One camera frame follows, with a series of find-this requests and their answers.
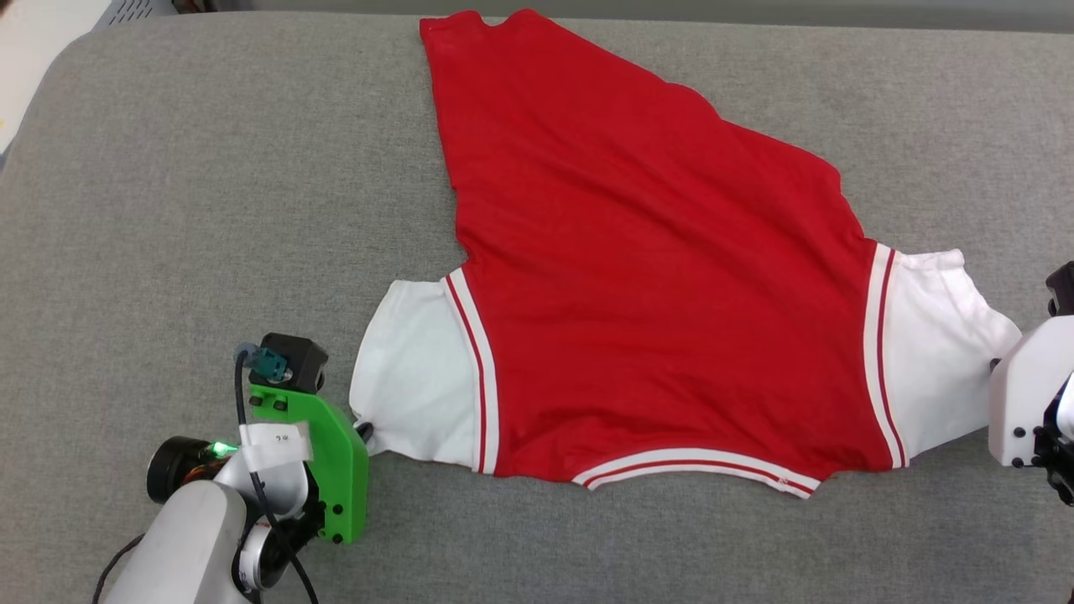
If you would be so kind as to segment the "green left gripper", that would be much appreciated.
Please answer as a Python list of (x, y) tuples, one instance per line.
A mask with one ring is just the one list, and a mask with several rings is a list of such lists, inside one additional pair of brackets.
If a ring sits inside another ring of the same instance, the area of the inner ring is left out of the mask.
[(310, 471), (319, 500), (325, 504), (323, 540), (351, 544), (366, 524), (372, 422), (352, 422), (342, 409), (319, 396), (250, 385), (260, 403), (248, 427), (248, 468), (263, 473), (303, 463)]

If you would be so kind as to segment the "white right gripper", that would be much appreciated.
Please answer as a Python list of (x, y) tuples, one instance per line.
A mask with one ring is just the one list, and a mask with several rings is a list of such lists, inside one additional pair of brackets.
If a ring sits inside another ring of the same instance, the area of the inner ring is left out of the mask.
[(1074, 315), (1053, 317), (989, 363), (988, 448), (1001, 466), (1029, 464), (1033, 430), (1074, 375)]

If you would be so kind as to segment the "red and white baseball shirt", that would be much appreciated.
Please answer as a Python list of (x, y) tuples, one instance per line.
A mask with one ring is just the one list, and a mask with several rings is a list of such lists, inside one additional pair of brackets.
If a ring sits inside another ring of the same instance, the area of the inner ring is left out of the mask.
[(373, 314), (372, 454), (807, 498), (987, 425), (1021, 334), (962, 253), (867, 238), (831, 164), (533, 11), (420, 38), (467, 260)]

